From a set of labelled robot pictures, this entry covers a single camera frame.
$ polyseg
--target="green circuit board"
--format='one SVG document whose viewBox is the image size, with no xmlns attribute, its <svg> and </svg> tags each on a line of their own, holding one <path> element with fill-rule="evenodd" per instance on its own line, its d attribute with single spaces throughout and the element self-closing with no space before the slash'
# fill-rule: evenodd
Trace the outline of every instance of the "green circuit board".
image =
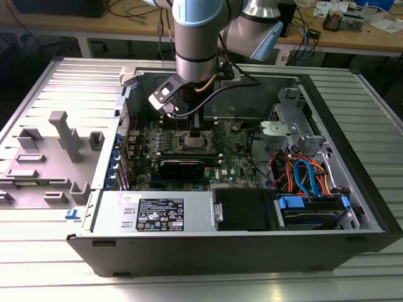
<svg viewBox="0 0 403 302">
<path fill-rule="evenodd" d="M 201 132 L 207 145 L 189 147 L 184 143 L 188 131 L 167 130 L 151 123 L 141 130 L 137 142 L 140 150 L 132 158 L 135 181 L 131 190 L 209 191 L 215 187 L 256 187 L 256 173 L 247 153 L 248 130 L 234 121 L 222 121 L 211 130 Z M 203 162 L 203 177 L 192 181 L 165 181 L 159 175 L 159 164 L 164 160 Z"/>
</svg>

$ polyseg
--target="metal slotted table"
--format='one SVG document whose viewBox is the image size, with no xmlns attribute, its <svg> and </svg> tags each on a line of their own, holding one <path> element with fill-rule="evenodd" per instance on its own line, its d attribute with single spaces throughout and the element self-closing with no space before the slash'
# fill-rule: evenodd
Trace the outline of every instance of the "metal slotted table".
<svg viewBox="0 0 403 302">
<path fill-rule="evenodd" d="M 66 108 L 80 136 L 108 129 L 119 74 L 140 61 L 64 59 L 51 62 L 0 133 L 0 172 L 20 146 L 22 126 L 48 127 L 54 108 Z M 142 66 L 173 63 L 141 61 Z M 246 71 L 287 74 L 295 67 L 244 65 Z M 373 182 L 403 227 L 403 124 L 369 83 L 346 69 L 298 68 L 321 93 Z M 0 210 L 0 295 L 4 300 L 70 301 L 385 301 L 403 299 L 403 241 L 361 254 L 332 272 L 102 278 L 65 242 L 79 223 L 60 208 Z"/>
</svg>

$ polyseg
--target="warning label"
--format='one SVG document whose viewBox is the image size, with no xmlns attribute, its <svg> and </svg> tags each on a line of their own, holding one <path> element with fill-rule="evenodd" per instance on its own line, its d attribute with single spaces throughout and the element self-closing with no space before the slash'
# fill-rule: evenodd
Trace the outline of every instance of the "warning label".
<svg viewBox="0 0 403 302">
<path fill-rule="evenodd" d="M 182 198 L 140 199 L 136 229 L 139 232 L 184 230 Z"/>
</svg>

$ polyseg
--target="motherboard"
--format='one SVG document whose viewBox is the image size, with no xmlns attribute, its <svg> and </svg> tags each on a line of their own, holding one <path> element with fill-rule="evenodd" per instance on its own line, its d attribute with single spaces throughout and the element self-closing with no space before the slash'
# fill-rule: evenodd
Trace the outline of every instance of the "motherboard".
<svg viewBox="0 0 403 302">
<path fill-rule="evenodd" d="M 183 120 L 151 121 L 131 131 L 133 191 L 210 191 L 257 187 L 248 157 L 251 128 L 241 121 L 212 121 L 198 133 Z"/>
</svg>

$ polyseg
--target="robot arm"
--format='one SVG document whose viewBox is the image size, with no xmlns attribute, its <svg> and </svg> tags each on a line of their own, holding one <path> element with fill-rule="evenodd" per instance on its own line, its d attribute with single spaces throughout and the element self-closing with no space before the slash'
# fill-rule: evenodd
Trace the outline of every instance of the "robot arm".
<svg viewBox="0 0 403 302">
<path fill-rule="evenodd" d="M 264 60 L 274 47 L 283 24 L 277 0 L 144 0 L 170 8 L 175 20 L 177 75 L 154 91 L 149 101 L 161 114 L 177 110 L 171 97 L 182 91 L 188 110 L 208 94 L 196 94 L 217 72 L 217 49 L 222 35 L 225 47 L 234 53 Z"/>
</svg>

